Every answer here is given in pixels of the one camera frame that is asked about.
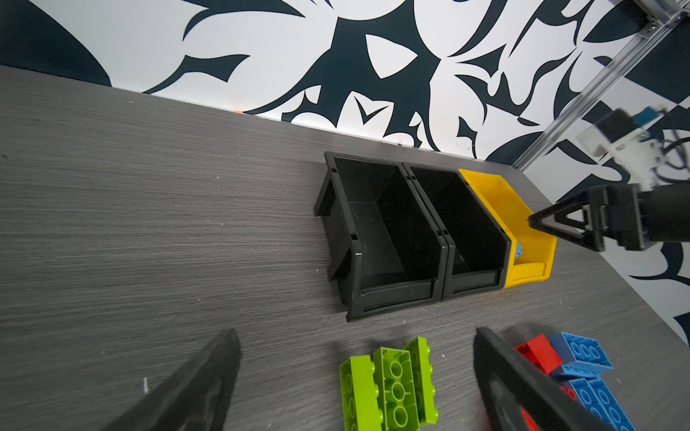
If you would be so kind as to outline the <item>small red lego brick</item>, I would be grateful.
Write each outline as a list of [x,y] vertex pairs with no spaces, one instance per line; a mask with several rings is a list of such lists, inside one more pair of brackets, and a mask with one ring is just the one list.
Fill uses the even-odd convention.
[[545,375],[550,375],[562,365],[561,357],[545,335],[530,339],[515,350]]

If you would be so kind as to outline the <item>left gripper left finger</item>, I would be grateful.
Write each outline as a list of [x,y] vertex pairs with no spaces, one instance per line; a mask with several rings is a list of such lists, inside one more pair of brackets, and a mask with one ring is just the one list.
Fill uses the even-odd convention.
[[222,430],[240,371],[236,330],[219,332],[106,430]]

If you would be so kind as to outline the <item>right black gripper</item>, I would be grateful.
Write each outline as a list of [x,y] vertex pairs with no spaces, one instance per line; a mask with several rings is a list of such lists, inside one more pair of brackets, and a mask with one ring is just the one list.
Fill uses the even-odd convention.
[[689,185],[642,191],[637,184],[584,190],[528,217],[531,228],[591,251],[613,239],[627,251],[689,241]]

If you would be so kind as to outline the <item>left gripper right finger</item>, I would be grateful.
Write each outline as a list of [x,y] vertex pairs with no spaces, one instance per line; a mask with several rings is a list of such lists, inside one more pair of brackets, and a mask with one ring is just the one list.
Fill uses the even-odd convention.
[[474,373],[492,430],[610,430],[493,330],[474,335]]

